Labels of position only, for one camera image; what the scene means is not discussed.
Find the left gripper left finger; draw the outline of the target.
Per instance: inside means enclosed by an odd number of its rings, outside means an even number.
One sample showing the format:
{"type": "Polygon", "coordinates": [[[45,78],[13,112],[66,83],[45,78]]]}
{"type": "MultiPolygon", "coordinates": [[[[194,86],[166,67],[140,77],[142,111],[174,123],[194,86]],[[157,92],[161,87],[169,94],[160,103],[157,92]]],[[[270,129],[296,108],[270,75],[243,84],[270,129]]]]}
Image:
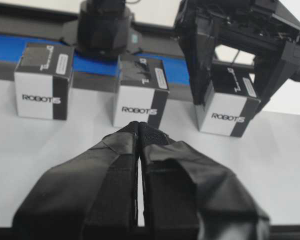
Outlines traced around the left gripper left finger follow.
{"type": "Polygon", "coordinates": [[[47,170],[13,221],[16,240],[125,240],[137,223],[138,122],[47,170]]]}

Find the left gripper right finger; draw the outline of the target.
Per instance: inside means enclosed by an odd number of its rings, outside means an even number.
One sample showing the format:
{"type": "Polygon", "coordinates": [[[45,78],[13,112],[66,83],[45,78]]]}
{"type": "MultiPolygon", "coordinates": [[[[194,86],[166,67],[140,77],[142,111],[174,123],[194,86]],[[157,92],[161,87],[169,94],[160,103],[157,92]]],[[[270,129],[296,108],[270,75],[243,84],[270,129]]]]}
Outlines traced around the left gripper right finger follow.
{"type": "Polygon", "coordinates": [[[267,240],[270,218],[237,175],[140,122],[145,223],[154,240],[267,240]]]}

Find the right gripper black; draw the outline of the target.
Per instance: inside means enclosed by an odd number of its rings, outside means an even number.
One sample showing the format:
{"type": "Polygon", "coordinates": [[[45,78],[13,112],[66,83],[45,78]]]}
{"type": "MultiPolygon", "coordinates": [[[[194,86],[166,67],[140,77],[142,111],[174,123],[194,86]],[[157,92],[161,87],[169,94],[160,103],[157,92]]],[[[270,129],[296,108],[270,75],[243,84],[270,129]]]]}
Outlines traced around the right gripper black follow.
{"type": "Polygon", "coordinates": [[[279,0],[183,0],[174,29],[195,105],[204,103],[217,42],[255,55],[257,113],[300,68],[300,21],[279,0]]]}

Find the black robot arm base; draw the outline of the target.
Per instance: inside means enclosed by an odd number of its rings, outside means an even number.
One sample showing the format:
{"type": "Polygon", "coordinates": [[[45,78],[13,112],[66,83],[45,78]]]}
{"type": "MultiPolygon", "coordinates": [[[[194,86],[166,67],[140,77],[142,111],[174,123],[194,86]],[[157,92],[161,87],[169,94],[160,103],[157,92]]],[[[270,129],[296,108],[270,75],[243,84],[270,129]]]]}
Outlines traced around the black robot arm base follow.
{"type": "Polygon", "coordinates": [[[78,18],[63,24],[61,41],[88,58],[115,60],[141,52],[142,34],[127,0],[84,0],[78,18]]]}

